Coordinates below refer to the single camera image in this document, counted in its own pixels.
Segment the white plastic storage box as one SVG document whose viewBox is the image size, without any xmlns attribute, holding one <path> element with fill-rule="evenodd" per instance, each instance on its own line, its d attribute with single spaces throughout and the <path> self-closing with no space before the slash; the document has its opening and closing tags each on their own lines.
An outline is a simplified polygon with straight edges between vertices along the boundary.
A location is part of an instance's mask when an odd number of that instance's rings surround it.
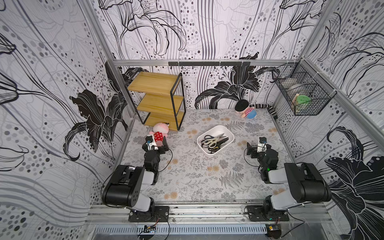
<svg viewBox="0 0 384 240">
<path fill-rule="evenodd" d="M 217 125 L 200 135 L 196 142 L 209 157 L 218 154 L 235 140 L 234 134 L 225 126 Z"/>
</svg>

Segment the beige handled scissors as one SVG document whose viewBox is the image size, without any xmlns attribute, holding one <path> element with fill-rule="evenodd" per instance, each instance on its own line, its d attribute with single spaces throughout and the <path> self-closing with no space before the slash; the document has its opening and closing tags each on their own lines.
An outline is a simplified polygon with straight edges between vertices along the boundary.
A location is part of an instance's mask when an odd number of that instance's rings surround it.
<svg viewBox="0 0 384 240">
<path fill-rule="evenodd" d="M 204 145 L 204 146 L 208 146 L 208 147 L 215 147 L 218 143 L 220 143 L 221 141 L 223 140 L 227 140 L 228 137 L 225 136 L 224 134 L 221 134 L 219 136 L 211 136 L 211 135 L 206 135 L 204 136 L 204 139 L 201 140 L 201 144 Z"/>
</svg>

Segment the black handled scissors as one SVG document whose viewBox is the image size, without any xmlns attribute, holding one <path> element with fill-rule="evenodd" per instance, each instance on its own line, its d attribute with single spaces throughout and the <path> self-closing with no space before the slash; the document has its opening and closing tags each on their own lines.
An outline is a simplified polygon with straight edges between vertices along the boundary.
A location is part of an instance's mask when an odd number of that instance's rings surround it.
<svg viewBox="0 0 384 240">
<path fill-rule="evenodd" d="M 208 147 L 208 146 L 204 146 L 202 145 L 204 148 L 207 148 L 208 151 L 210 152 L 210 154 L 214 154 L 216 153 L 217 151 L 220 150 L 220 148 L 229 140 L 229 138 L 227 140 L 223 140 L 221 141 L 220 143 L 218 143 L 215 147 Z"/>
</svg>

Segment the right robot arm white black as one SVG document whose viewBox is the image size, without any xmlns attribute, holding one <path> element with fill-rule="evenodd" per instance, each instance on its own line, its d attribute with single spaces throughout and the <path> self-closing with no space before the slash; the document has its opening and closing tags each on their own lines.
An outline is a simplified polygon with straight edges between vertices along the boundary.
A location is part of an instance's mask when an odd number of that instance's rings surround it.
<svg viewBox="0 0 384 240">
<path fill-rule="evenodd" d="M 301 204 L 331 200 L 332 191 L 314 164 L 284 163 L 279 169 L 279 153 L 267 143 L 247 144 L 244 154 L 258 160 L 258 171 L 264 183 L 289 186 L 287 190 L 265 198 L 263 214 L 283 213 Z"/>
</svg>

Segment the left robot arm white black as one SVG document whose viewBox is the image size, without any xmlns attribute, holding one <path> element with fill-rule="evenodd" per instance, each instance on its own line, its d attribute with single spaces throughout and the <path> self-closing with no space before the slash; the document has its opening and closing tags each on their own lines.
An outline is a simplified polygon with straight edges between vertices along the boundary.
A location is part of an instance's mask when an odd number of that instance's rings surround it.
<svg viewBox="0 0 384 240">
<path fill-rule="evenodd" d="M 155 185 L 158 181 L 160 156 L 169 151 L 167 138 L 156 141 L 153 135 L 146 136 L 146 143 L 142 145 L 144 165 L 134 167 L 119 165 L 109 177 L 109 181 L 102 191 L 101 197 L 105 205 L 112 207 L 127 207 L 140 214 L 155 212 L 154 200 L 141 194 L 143 185 Z"/>
</svg>

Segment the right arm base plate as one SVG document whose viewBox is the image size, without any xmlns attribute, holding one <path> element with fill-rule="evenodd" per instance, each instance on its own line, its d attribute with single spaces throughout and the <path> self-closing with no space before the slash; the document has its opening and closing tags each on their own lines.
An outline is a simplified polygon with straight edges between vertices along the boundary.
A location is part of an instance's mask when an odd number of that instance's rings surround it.
<svg viewBox="0 0 384 240">
<path fill-rule="evenodd" d="M 286 211 L 265 210 L 262 206 L 246 206 L 245 214 L 251 222 L 270 222 L 278 224 L 290 220 Z"/>
</svg>

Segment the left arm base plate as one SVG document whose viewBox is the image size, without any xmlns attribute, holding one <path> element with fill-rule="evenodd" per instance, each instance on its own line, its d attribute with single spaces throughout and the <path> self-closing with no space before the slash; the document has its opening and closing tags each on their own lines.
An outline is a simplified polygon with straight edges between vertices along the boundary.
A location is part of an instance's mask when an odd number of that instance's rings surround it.
<svg viewBox="0 0 384 240">
<path fill-rule="evenodd" d="M 166 223 L 169 219 L 169 206 L 152 206 L 147 212 L 131 211 L 130 223 Z"/>
</svg>

